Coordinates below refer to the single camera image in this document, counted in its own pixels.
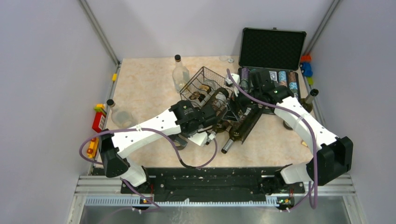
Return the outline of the green wine bottle front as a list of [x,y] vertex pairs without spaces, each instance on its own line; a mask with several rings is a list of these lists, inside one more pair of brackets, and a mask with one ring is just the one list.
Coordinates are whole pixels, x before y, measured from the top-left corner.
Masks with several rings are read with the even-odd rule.
[[217,108],[220,108],[221,106],[226,106],[228,97],[229,97],[228,90],[223,87],[220,87],[214,92],[214,94],[210,97],[210,99],[207,101],[205,105],[213,105]]

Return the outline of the green wine bottle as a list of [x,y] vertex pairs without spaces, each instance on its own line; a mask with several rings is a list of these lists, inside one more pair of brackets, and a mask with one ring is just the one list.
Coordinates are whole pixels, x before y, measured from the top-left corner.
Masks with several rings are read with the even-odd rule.
[[233,125],[231,127],[228,132],[229,139],[221,149],[223,154],[226,154],[235,142],[241,141],[243,143],[245,141],[258,119],[261,117],[263,109],[264,107],[254,106],[249,110],[247,115],[243,116],[238,125]]
[[206,144],[206,145],[209,145],[210,142],[211,142],[214,138],[216,138],[216,135],[217,135],[218,133],[224,132],[229,126],[230,126],[230,122],[229,122],[229,121],[227,121],[227,120],[221,120],[221,121],[219,121],[219,122],[212,128],[212,130],[210,131],[210,133],[208,134],[208,138],[207,138],[207,141],[206,141],[205,144]]
[[207,101],[205,105],[213,105],[217,108],[220,108],[221,106],[226,106],[228,97],[229,97],[228,90],[223,87],[220,87],[214,92],[214,94],[210,97],[210,99]]
[[312,89],[307,97],[305,98],[301,98],[299,100],[301,106],[308,112],[311,113],[313,110],[313,101],[315,99],[315,97],[319,94],[319,90],[318,89]]

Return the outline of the green wine bottle back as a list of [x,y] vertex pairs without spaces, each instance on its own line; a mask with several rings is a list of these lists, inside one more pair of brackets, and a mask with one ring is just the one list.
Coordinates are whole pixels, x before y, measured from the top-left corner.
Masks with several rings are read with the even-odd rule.
[[249,110],[247,115],[243,116],[238,125],[233,125],[231,127],[228,132],[229,139],[221,149],[223,154],[226,154],[235,142],[241,141],[243,143],[245,141],[258,119],[261,117],[263,109],[264,107],[254,106]]

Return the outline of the black wire wine rack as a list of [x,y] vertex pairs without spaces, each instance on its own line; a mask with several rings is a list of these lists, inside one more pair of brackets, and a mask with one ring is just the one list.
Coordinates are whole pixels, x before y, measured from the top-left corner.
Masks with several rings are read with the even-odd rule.
[[188,120],[182,123],[187,128],[185,136],[206,134],[204,144],[209,144],[219,133],[228,132],[227,144],[240,141],[244,143],[258,122],[265,108],[237,96],[230,87],[221,84],[219,74],[202,67],[179,91],[183,101],[189,101],[187,107],[197,110],[188,114]]

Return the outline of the square clear liquor bottle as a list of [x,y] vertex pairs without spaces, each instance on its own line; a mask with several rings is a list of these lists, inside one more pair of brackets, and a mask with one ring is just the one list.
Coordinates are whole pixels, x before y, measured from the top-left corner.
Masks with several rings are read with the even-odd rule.
[[188,100],[191,101],[193,107],[201,108],[207,103],[216,89],[216,82],[206,79],[198,88],[193,88],[192,93],[188,96]]

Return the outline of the dark bottle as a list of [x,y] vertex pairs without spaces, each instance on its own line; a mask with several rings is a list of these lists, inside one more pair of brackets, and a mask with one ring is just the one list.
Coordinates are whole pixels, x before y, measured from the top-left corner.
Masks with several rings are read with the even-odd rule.
[[175,144],[178,151],[183,150],[188,144],[188,142],[183,139],[179,134],[169,135],[169,138]]

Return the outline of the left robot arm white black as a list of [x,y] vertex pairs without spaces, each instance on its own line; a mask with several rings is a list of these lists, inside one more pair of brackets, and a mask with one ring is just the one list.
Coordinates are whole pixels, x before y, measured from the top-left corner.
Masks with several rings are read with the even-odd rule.
[[170,108],[145,122],[128,129],[104,130],[99,133],[99,153],[105,176],[127,180],[139,193],[149,189],[150,181],[143,166],[128,156],[135,150],[161,137],[172,145],[179,135],[202,147],[212,134],[202,132],[212,127],[223,116],[226,100],[209,100],[202,108],[194,107],[191,101],[180,100]]

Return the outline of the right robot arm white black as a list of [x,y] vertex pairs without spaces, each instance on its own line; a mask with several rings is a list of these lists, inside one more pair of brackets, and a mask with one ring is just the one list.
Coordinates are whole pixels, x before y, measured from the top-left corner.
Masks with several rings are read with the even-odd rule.
[[351,169],[353,142],[347,136],[340,138],[322,126],[307,112],[285,86],[266,91],[269,102],[258,100],[246,93],[236,82],[237,74],[227,70],[226,81],[234,84],[239,94],[251,101],[274,109],[274,114],[288,123],[307,144],[313,159],[283,168],[274,179],[279,192],[287,192],[296,182],[314,181],[324,186]]

